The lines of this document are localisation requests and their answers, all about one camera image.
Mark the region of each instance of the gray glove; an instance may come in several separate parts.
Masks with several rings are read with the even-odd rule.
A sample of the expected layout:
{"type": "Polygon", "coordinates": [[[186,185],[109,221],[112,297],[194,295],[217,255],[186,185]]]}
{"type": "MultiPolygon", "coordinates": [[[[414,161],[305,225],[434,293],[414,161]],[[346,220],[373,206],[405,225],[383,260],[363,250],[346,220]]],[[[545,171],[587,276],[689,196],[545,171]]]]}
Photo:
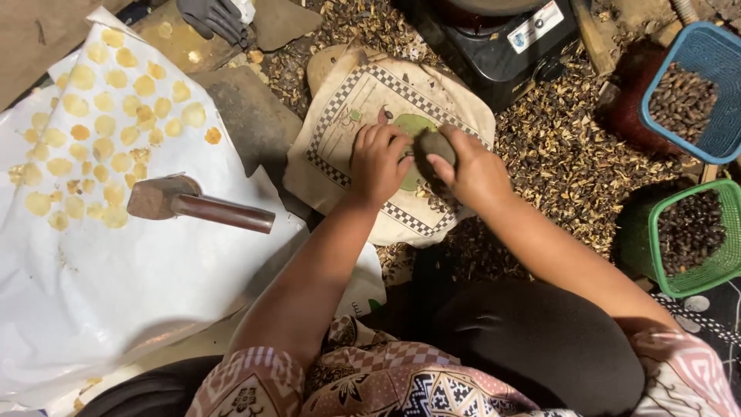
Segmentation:
{"type": "Polygon", "coordinates": [[[185,20],[205,39],[216,32],[229,45],[247,47],[247,30],[239,21],[242,13],[231,0],[176,0],[185,20]]]}

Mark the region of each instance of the hammer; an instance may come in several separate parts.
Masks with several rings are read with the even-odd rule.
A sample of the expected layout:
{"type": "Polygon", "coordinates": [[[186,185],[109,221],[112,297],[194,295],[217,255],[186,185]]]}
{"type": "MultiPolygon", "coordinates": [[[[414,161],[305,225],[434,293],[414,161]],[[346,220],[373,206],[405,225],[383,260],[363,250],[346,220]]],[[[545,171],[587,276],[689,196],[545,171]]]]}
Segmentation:
{"type": "Polygon", "coordinates": [[[139,181],[131,189],[129,214],[166,220],[178,214],[270,234],[275,213],[201,195],[201,187],[185,175],[139,181]]]}

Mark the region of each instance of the person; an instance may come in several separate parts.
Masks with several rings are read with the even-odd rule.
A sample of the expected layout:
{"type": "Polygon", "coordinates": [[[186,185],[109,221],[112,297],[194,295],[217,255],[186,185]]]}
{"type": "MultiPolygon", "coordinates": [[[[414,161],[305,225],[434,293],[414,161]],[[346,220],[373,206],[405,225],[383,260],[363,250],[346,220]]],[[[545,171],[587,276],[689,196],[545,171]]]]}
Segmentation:
{"type": "Polygon", "coordinates": [[[143,404],[125,415],[145,415],[141,398],[161,391],[172,407],[147,415],[741,416],[707,344],[517,196],[503,161],[475,137],[440,131],[458,163],[428,155],[437,176],[538,282],[476,283],[421,306],[413,319],[424,340],[335,318],[379,210],[413,163],[398,160],[411,139],[396,126],[366,125],[349,192],[247,311],[223,358],[181,364],[192,375],[177,395],[153,382],[177,385],[160,370],[131,382],[135,395],[107,391],[79,416],[115,414],[123,398],[129,410],[143,404]]]}

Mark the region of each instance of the checkered border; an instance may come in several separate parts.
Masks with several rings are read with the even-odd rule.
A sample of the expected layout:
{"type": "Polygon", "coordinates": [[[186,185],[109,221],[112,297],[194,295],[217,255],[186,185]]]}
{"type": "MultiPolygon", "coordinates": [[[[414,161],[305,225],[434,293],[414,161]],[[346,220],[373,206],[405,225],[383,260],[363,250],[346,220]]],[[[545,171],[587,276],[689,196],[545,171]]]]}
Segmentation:
{"type": "MultiPolygon", "coordinates": [[[[350,186],[351,179],[341,171],[329,165],[319,156],[319,143],[321,142],[322,135],[329,128],[332,120],[337,115],[337,112],[342,108],[342,103],[350,96],[350,92],[355,88],[363,74],[369,74],[384,85],[389,87],[391,90],[399,94],[402,98],[413,104],[419,110],[423,111],[428,116],[435,119],[439,124],[452,124],[458,126],[467,134],[473,134],[481,143],[486,147],[488,151],[492,151],[492,147],[484,142],[479,134],[471,129],[470,126],[463,123],[460,119],[456,118],[452,114],[448,113],[444,109],[441,109],[438,105],[431,102],[427,97],[421,95],[417,90],[414,90],[411,86],[400,80],[398,77],[386,71],[384,68],[377,65],[363,65],[353,70],[344,80],[344,82],[337,88],[334,96],[327,102],[322,115],[316,122],[314,133],[309,142],[309,146],[306,148],[306,160],[312,165],[317,167],[324,175],[332,180],[335,184],[348,188],[350,186]]],[[[451,224],[455,220],[460,210],[455,213],[445,213],[440,221],[433,227],[424,224],[421,220],[416,219],[411,214],[394,204],[389,203],[383,205],[382,211],[389,217],[395,219],[399,223],[407,226],[412,231],[426,237],[430,237],[437,232],[440,232],[445,227],[451,224]]]]}

